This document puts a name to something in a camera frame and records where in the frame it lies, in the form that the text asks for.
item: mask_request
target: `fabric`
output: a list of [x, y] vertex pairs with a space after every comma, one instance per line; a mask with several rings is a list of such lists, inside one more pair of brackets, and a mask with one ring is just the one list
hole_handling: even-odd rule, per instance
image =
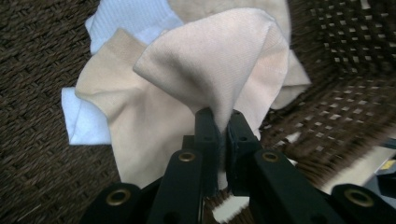
[[75, 95], [75, 88], [62, 88], [62, 108], [70, 145], [109, 145], [106, 116], [92, 103]]
[[[210, 107], [222, 133], [233, 108], [241, 111], [260, 139], [259, 127], [282, 87], [288, 58], [289, 45], [272, 17], [237, 8], [161, 35], [134, 71], [192, 113]], [[220, 185], [224, 179], [221, 175], [220, 188], [226, 187]]]
[[96, 13], [85, 22], [85, 27], [90, 34], [91, 53], [94, 54], [118, 28], [149, 44], [163, 30], [182, 24], [166, 0], [102, 0]]
[[[168, 0], [171, 8], [184, 21], [197, 21], [225, 10], [236, 7], [255, 7], [264, 10], [275, 18], [280, 30], [288, 42], [291, 38], [290, 15], [286, 0]], [[273, 109], [280, 109], [293, 101], [311, 84], [304, 68], [301, 66], [294, 52], [290, 51], [289, 72], [279, 95], [271, 105]]]
[[120, 180], [143, 188], [161, 177], [194, 115], [132, 70], [145, 46], [118, 30], [86, 64], [76, 95], [106, 115]]

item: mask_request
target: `wicker basket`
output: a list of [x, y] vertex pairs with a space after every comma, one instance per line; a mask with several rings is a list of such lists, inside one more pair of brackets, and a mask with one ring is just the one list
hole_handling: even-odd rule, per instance
[[[70, 147], [61, 88], [89, 60], [84, 21], [98, 1], [9, 1], [0, 7], [0, 222], [77, 223], [119, 176], [111, 147]], [[290, 1], [292, 48], [313, 85], [271, 111], [262, 143], [299, 162], [316, 187], [396, 126], [396, 3]], [[299, 133], [290, 143], [287, 136]], [[207, 211], [227, 195], [208, 200]], [[246, 212], [231, 223], [251, 223]]]

